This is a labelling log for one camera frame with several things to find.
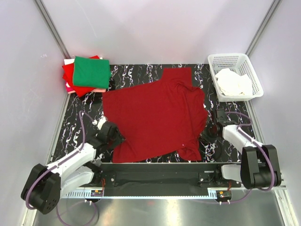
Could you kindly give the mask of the dark red t-shirt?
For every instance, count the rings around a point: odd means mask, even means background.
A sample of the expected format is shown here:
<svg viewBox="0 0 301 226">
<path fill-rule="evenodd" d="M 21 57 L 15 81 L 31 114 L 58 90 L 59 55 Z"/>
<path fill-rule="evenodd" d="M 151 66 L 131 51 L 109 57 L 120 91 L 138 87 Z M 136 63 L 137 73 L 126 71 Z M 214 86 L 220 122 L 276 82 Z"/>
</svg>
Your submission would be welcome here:
<svg viewBox="0 0 301 226">
<path fill-rule="evenodd" d="M 199 161 L 199 136 L 206 126 L 205 94 L 192 84 L 189 67 L 166 68 L 160 80 L 103 94 L 104 116 L 125 138 L 114 163 L 138 162 L 177 152 Z"/>
</svg>

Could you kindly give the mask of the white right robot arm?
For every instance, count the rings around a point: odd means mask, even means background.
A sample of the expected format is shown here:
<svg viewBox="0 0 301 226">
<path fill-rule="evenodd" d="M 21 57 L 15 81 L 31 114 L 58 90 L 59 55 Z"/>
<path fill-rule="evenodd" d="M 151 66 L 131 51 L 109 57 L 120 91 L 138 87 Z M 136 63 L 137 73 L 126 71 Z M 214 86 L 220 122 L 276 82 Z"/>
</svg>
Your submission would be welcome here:
<svg viewBox="0 0 301 226">
<path fill-rule="evenodd" d="M 201 137 L 208 143 L 223 139 L 241 154 L 240 164 L 225 164 L 218 169 L 219 177 L 265 192 L 281 185 L 276 147 L 263 144 L 242 130 L 252 125 L 251 118 L 239 112 L 216 109 L 211 112 L 211 119 Z"/>
</svg>

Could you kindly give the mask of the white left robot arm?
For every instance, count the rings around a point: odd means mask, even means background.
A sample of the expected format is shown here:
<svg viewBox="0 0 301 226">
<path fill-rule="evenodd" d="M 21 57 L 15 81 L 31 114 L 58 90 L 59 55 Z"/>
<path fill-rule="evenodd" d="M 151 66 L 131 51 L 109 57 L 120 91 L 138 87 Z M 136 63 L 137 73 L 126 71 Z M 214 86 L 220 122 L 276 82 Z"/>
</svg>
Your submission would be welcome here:
<svg viewBox="0 0 301 226">
<path fill-rule="evenodd" d="M 46 166 L 35 165 L 21 192 L 26 207 L 46 215 L 69 192 L 82 185 L 98 183 L 100 164 L 97 158 L 124 140 L 115 123 L 99 122 L 97 132 L 72 152 Z"/>
</svg>

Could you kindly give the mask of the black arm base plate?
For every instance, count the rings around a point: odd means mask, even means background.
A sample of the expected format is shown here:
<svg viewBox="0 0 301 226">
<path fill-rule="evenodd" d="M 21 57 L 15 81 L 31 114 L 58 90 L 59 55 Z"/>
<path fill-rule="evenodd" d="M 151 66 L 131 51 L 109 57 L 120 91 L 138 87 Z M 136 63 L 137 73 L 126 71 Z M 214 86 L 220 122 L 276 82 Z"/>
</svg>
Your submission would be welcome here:
<svg viewBox="0 0 301 226">
<path fill-rule="evenodd" d="M 105 199 L 216 199 L 217 190 L 241 188 L 222 178 L 220 163 L 103 163 L 85 191 Z"/>
</svg>

